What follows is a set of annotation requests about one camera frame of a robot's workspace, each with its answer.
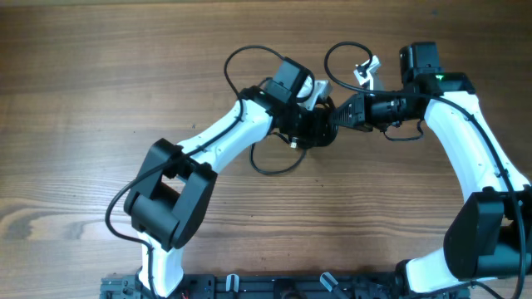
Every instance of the brown floor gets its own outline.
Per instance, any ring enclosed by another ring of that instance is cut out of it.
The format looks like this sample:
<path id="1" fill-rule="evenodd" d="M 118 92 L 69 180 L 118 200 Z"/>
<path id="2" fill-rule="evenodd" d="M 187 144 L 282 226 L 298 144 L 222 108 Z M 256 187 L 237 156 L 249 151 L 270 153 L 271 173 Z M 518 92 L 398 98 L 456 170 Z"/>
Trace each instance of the brown floor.
<path id="1" fill-rule="evenodd" d="M 386 88 L 398 89 L 399 49 L 436 41 L 441 64 L 472 79 L 491 129 L 530 176 L 531 8 L 322 1 L 0 9 L 0 297 L 94 298 L 101 277 L 140 266 L 140 246 L 107 232 L 106 205 L 153 142 L 196 135 L 234 104 L 222 65 L 247 44 L 273 47 L 324 79 L 331 45 L 362 42 L 381 58 Z M 364 60 L 341 50 L 332 68 L 353 82 Z M 277 66 L 251 51 L 230 74 L 241 88 Z M 335 86 L 332 98 L 341 104 L 350 94 Z M 405 144 L 341 130 L 278 177 L 255 173 L 246 150 L 219 176 L 185 271 L 391 270 L 440 247 L 462 199 L 424 128 L 425 139 Z M 398 132 L 415 133 L 413 124 Z M 273 169 L 297 156 L 278 140 L 257 152 Z M 121 208 L 114 221 L 133 233 Z M 493 285 L 508 297 L 514 283 Z M 526 288 L 530 297 L 532 282 Z"/>

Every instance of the brown background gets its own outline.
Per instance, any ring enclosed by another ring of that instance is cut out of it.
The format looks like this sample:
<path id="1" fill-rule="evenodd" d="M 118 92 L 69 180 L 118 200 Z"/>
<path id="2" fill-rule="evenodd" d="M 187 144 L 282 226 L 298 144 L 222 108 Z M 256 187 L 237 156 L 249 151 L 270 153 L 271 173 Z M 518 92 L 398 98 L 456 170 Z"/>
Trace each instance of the brown background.
<path id="1" fill-rule="evenodd" d="M 247 44 L 272 47 L 324 79 L 331 45 L 362 42 L 381 58 L 385 87 L 398 89 L 399 49 L 436 41 L 441 64 L 468 74 L 490 128 L 531 175 L 530 11 L 525 2 L 465 1 L 0 8 L 0 297 L 94 298 L 101 277 L 140 266 L 140 246 L 107 232 L 106 205 L 153 142 L 197 135 L 228 111 L 234 95 L 222 65 Z M 331 67 L 354 82 L 354 64 L 365 60 L 342 49 Z M 250 51 L 229 72 L 241 88 L 278 64 Z M 341 104 L 350 94 L 335 86 L 332 98 Z M 185 271 L 392 270 L 437 249 L 462 199 L 424 128 L 425 139 L 393 144 L 341 130 L 278 177 L 255 173 L 245 150 L 219 176 Z M 298 154 L 267 139 L 257 155 L 279 169 Z M 133 233 L 121 203 L 113 220 Z M 492 285 L 508 297 L 514 283 Z M 532 283 L 526 288 L 530 297 Z"/>

